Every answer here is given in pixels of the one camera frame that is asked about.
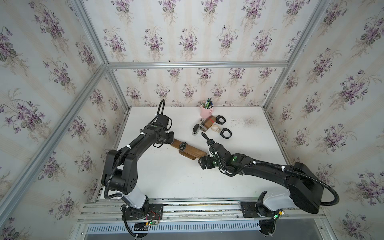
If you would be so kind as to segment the wooden watch stand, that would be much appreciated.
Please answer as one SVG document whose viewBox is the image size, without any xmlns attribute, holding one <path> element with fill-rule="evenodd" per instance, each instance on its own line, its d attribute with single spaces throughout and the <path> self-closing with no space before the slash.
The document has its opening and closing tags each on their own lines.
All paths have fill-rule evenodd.
<svg viewBox="0 0 384 240">
<path fill-rule="evenodd" d="M 172 147 L 178 149 L 178 152 L 180 155 L 190 159 L 190 160 L 198 160 L 204 156 L 207 156 L 208 154 L 200 149 L 197 149 L 191 145 L 187 145 L 187 148 L 184 152 L 179 151 L 179 145 L 182 141 L 179 141 L 177 139 L 174 139 L 174 142 L 171 144 Z"/>
</svg>

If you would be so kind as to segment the black analog watch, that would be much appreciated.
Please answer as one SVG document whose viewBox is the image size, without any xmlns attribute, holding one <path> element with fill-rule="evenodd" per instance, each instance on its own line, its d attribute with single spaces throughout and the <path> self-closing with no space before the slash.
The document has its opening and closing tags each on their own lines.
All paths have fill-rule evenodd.
<svg viewBox="0 0 384 240">
<path fill-rule="evenodd" d="M 180 145 L 179 145 L 179 151 L 184 152 L 185 149 L 187 148 L 187 145 L 188 145 L 188 143 L 181 142 Z"/>
</svg>

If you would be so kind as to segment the black sport watch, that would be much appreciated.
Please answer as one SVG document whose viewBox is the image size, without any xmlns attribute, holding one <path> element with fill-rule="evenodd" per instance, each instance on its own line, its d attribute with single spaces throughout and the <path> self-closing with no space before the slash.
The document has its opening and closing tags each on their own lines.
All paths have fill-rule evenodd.
<svg viewBox="0 0 384 240">
<path fill-rule="evenodd" d="M 215 122 L 216 122 L 218 125 L 223 125 L 226 121 L 227 121 L 227 120 L 226 120 L 225 117 L 223 117 L 223 116 L 221 116 L 221 115 L 217 115 L 217 116 L 216 116 L 216 121 L 215 121 Z"/>
<path fill-rule="evenodd" d="M 222 130 L 220 131 L 220 135 L 224 139 L 230 139 L 233 134 L 232 134 L 231 130 L 229 130 L 227 128 L 222 128 Z"/>
</svg>

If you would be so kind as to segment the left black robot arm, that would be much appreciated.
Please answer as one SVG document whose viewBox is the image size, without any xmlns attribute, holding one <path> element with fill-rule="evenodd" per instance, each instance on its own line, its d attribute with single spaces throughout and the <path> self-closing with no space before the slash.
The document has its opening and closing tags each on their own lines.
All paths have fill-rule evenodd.
<svg viewBox="0 0 384 240">
<path fill-rule="evenodd" d="M 165 105 L 166 101 L 161 100 L 156 116 L 131 143 L 107 153 L 102 175 L 106 200 L 118 198 L 126 204 L 126 208 L 144 215 L 149 211 L 149 199 L 136 186 L 138 160 L 149 147 L 160 148 L 174 142 L 174 133 L 170 131 L 172 119 L 164 115 Z"/>
</svg>

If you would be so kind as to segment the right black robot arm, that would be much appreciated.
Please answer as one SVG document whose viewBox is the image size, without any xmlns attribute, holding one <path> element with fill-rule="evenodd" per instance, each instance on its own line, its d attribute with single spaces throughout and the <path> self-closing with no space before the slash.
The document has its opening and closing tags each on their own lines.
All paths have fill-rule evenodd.
<svg viewBox="0 0 384 240">
<path fill-rule="evenodd" d="M 286 188 L 278 194 L 268 191 L 261 193 L 255 206 L 262 213 L 297 207 L 304 212 L 318 214 L 321 206 L 334 206 L 340 202 L 340 196 L 334 188 L 316 177 L 305 164 L 279 165 L 240 153 L 231 154 L 205 133 L 201 135 L 207 141 L 209 151 L 208 156 L 199 159 L 203 170 L 218 168 L 231 178 L 237 175 L 252 176 Z"/>
</svg>

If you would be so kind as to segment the black and beige stapler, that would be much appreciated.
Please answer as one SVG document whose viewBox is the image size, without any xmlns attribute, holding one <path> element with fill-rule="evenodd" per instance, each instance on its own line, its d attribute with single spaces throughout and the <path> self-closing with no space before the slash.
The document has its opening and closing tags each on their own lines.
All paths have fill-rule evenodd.
<svg viewBox="0 0 384 240">
<path fill-rule="evenodd" d="M 193 135 L 197 135 L 198 132 L 200 131 L 200 127 L 202 125 L 202 123 L 204 122 L 204 119 L 200 119 L 198 120 L 198 122 L 194 125 L 193 127 Z"/>
</svg>

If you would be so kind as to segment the pink pen bucket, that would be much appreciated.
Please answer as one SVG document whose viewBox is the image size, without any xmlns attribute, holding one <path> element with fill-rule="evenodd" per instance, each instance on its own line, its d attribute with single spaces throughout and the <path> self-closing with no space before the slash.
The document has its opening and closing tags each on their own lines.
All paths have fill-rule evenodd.
<svg viewBox="0 0 384 240">
<path fill-rule="evenodd" d="M 207 119 L 208 117 L 212 116 L 213 115 L 213 111 L 214 109 L 211 108 L 211 109 L 206 109 L 204 107 L 200 107 L 200 117 L 202 119 Z"/>
</svg>

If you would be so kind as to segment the pens in bucket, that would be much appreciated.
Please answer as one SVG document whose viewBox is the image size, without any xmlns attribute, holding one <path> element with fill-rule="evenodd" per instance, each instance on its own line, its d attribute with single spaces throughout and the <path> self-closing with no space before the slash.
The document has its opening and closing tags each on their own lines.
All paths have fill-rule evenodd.
<svg viewBox="0 0 384 240">
<path fill-rule="evenodd" d="M 204 109 L 211 109 L 213 106 L 212 98 L 208 98 L 206 101 L 201 101 L 201 107 Z"/>
</svg>

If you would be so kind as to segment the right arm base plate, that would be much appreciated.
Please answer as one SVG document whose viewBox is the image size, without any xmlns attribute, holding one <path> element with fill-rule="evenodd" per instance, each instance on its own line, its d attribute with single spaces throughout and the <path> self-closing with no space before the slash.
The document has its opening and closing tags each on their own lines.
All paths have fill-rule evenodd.
<svg viewBox="0 0 384 240">
<path fill-rule="evenodd" d="M 283 215 L 283 210 L 271 211 L 259 202 L 241 202 L 242 214 L 244 218 L 272 218 L 278 219 Z"/>
</svg>

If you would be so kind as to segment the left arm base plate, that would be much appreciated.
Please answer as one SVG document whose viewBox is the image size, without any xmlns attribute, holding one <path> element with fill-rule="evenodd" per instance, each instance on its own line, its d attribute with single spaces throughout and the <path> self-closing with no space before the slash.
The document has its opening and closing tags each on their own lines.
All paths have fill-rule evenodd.
<svg viewBox="0 0 384 240">
<path fill-rule="evenodd" d="M 126 204 L 121 206 L 122 219 L 127 221 L 145 220 L 148 222 L 149 220 L 161 220 L 163 210 L 163 204 L 144 204 L 141 209 L 128 207 Z"/>
</svg>

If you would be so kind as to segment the aluminium mounting rail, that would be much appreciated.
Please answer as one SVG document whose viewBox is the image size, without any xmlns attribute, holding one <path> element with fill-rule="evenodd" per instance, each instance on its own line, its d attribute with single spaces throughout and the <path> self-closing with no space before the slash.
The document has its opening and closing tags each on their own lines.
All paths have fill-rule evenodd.
<svg viewBox="0 0 384 240">
<path fill-rule="evenodd" d="M 84 204 L 77 220 L 71 240 L 83 240 L 91 234 L 127 234 L 129 226 L 135 234 L 149 236 L 155 233 L 204 233 L 256 231 L 260 233 L 264 218 L 245 218 L 242 202 L 251 199 L 153 199 L 160 204 L 162 214 L 157 224 L 145 226 L 146 220 L 122 220 L 121 202 L 99 200 Z M 279 233 L 284 239 L 294 236 L 306 237 L 311 233 L 321 240 L 333 237 L 329 222 L 323 211 L 311 215 L 297 209 L 288 209 L 276 221 L 275 231 L 267 238 Z"/>
</svg>

